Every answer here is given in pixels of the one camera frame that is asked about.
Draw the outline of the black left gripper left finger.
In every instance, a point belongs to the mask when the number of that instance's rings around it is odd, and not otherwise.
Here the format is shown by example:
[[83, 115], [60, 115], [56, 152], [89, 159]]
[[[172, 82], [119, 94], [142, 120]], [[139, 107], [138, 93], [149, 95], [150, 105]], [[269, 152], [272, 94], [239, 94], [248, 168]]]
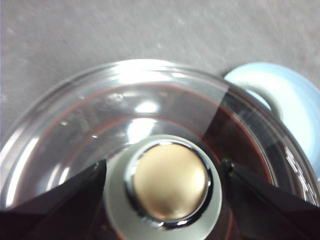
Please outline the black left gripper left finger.
[[0, 213], [2, 240], [86, 240], [100, 210], [107, 165], [101, 160], [61, 185]]

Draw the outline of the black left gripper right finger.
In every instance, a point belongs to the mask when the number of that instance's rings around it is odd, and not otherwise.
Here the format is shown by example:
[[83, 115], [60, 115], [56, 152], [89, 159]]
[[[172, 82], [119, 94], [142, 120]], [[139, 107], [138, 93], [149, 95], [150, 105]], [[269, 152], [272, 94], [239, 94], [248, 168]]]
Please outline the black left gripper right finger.
[[246, 240], [318, 240], [320, 208], [224, 159], [220, 176]]

